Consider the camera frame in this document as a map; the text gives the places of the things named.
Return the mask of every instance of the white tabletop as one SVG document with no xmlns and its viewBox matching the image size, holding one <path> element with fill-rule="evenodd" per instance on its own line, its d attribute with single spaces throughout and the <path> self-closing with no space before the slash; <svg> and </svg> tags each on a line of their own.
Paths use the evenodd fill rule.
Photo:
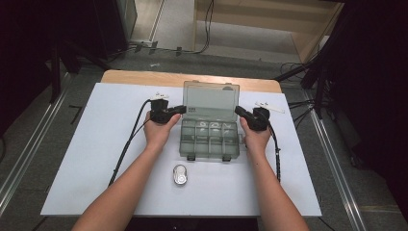
<svg viewBox="0 0 408 231">
<path fill-rule="evenodd" d="M 64 160 L 47 196 L 44 216 L 79 216 L 109 184 L 117 160 L 129 138 L 141 104 L 156 92 L 170 95 L 169 106 L 183 104 L 183 89 L 139 85 L 96 84 Z M 281 150 L 282 186 L 302 216 L 321 216 L 319 203 L 295 132 L 285 95 L 241 91 L 240 105 L 251 111 L 255 102 L 285 110 L 270 121 Z M 180 122 L 172 129 L 157 160 L 135 215 L 150 217 L 255 217 L 260 215 L 252 172 L 245 153 L 230 163 L 180 157 Z M 117 177 L 145 145 L 141 131 L 133 139 Z M 267 147 L 275 169 L 274 145 Z M 187 168 L 184 186 L 174 183 L 175 166 Z"/>
</svg>

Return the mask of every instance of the finger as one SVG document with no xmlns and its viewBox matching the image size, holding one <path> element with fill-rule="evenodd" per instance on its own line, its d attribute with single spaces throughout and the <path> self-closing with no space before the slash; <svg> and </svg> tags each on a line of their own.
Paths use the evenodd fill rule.
<svg viewBox="0 0 408 231">
<path fill-rule="evenodd" d="M 146 113 L 146 118 L 144 119 L 144 122 L 146 122 L 147 120 L 149 120 L 150 119 L 150 111 L 148 111 L 147 113 Z"/>
<path fill-rule="evenodd" d="M 176 114 L 176 115 L 172 116 L 171 119 L 166 124 L 166 126 L 168 126 L 168 128 L 171 129 L 178 122 L 180 117 L 181 117 L 180 114 Z"/>
<path fill-rule="evenodd" d="M 244 117 L 240 117 L 240 124 L 241 127 L 243 128 L 244 132 L 247 134 L 249 131 L 248 123 L 246 122 L 246 119 Z"/>
</svg>

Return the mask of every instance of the gray floor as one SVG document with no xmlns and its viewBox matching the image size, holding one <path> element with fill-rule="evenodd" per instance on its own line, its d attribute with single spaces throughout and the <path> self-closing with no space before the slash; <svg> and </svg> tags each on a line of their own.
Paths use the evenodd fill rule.
<svg viewBox="0 0 408 231">
<path fill-rule="evenodd" d="M 269 79 L 280 73 L 281 64 L 223 58 L 209 55 L 184 54 L 175 57 L 174 53 L 157 52 L 148 55 L 147 51 L 127 53 L 118 57 L 110 65 L 117 69 L 151 70 L 162 72 L 209 74 L 243 78 Z M 39 215 L 64 153 L 75 132 L 78 120 L 71 124 L 77 109 L 69 105 L 85 106 L 95 83 L 100 81 L 103 72 L 96 66 L 84 64 L 76 75 L 66 95 L 64 103 L 51 124 L 38 151 L 29 165 L 9 206 L 0 218 L 0 230 L 69 230 L 76 218 L 48 218 L 41 223 Z M 303 90 L 298 78 L 281 84 L 288 102 L 303 101 Z M 0 182 L 4 182 L 25 144 L 42 117 L 50 97 L 50 89 L 45 90 L 26 110 L 26 112 L 7 131 L 5 140 L 7 153 L 0 164 Z M 306 107 L 292 110 L 293 117 L 303 113 Z M 344 174 L 348 179 L 358 205 L 363 210 L 363 219 L 369 230 L 408 230 L 408 225 L 395 207 L 385 182 L 375 172 L 359 170 L 351 166 L 349 152 L 344 145 L 336 125 L 324 115 L 324 123 L 333 142 Z M 322 219 L 334 230 L 351 230 L 344 204 L 334 182 L 333 175 L 323 154 L 319 137 L 309 116 L 297 129 L 306 162 L 314 183 Z M 311 230 L 330 230 L 319 218 L 306 218 Z"/>
</svg>

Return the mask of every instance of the clear plastic organizer box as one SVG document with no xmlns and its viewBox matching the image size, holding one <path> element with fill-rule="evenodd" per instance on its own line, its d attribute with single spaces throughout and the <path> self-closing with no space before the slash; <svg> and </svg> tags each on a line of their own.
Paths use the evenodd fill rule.
<svg viewBox="0 0 408 231">
<path fill-rule="evenodd" d="M 237 115 L 240 86 L 185 82 L 180 155 L 187 160 L 217 158 L 224 162 L 240 155 Z"/>
</svg>

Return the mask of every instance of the person's right hand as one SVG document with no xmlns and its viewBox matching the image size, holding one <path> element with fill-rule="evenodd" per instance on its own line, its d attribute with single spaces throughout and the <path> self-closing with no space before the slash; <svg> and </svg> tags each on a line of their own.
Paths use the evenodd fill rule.
<svg viewBox="0 0 408 231">
<path fill-rule="evenodd" d="M 243 117 L 240 117 L 240 123 L 245 132 L 243 142 L 246 145 L 249 159 L 254 162 L 255 159 L 266 158 L 265 149 L 267 148 L 267 144 L 270 138 L 269 130 L 262 132 L 252 131 L 249 128 L 246 119 Z"/>
<path fill-rule="evenodd" d="M 146 137 L 146 148 L 152 148 L 153 150 L 161 152 L 167 142 L 171 128 L 177 123 L 180 117 L 180 114 L 176 114 L 167 124 L 159 124 L 150 120 L 150 111 L 147 112 L 143 128 Z"/>
</svg>

